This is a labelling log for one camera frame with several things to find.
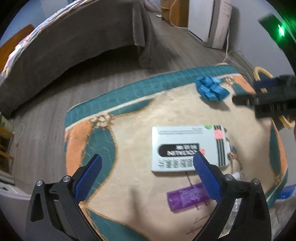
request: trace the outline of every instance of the green sticker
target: green sticker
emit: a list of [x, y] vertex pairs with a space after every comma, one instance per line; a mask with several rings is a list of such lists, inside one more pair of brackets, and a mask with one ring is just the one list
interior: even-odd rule
[[213, 128], [213, 126], [205, 126], [206, 129], [210, 130]]

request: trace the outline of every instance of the wooden headboard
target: wooden headboard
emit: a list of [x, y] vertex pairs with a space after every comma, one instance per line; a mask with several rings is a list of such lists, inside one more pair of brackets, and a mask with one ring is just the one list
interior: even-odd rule
[[18, 31], [15, 35], [13, 35], [9, 40], [7, 40], [0, 47], [0, 73], [2, 72], [9, 55], [14, 51], [15, 46], [24, 39], [28, 34], [30, 34], [34, 30], [34, 26], [29, 24], [20, 31]]

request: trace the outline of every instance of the white appliance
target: white appliance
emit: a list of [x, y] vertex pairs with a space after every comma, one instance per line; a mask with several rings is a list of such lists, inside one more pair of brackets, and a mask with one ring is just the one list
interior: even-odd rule
[[188, 30], [205, 47], [222, 49], [232, 11], [231, 0], [190, 0]]

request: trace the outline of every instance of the black label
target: black label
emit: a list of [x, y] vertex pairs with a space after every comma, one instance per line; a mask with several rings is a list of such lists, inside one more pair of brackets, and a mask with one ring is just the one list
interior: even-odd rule
[[168, 144], [161, 145], [158, 148], [158, 154], [162, 157], [193, 156], [199, 150], [200, 146], [198, 143]]

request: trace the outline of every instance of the metal screw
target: metal screw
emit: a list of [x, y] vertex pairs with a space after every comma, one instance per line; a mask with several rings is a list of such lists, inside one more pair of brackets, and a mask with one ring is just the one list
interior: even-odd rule
[[36, 182], [36, 186], [40, 187], [42, 185], [42, 183], [43, 182], [41, 180], [39, 180], [39, 181]]
[[231, 174], [225, 175], [226, 180], [231, 181], [233, 179], [233, 176]]
[[253, 179], [253, 183], [255, 183], [256, 185], [259, 185], [260, 184], [260, 181], [257, 178], [254, 178]]
[[67, 182], [70, 181], [70, 179], [71, 179], [70, 176], [65, 176], [65, 177], [63, 178], [63, 182], [67, 183]]

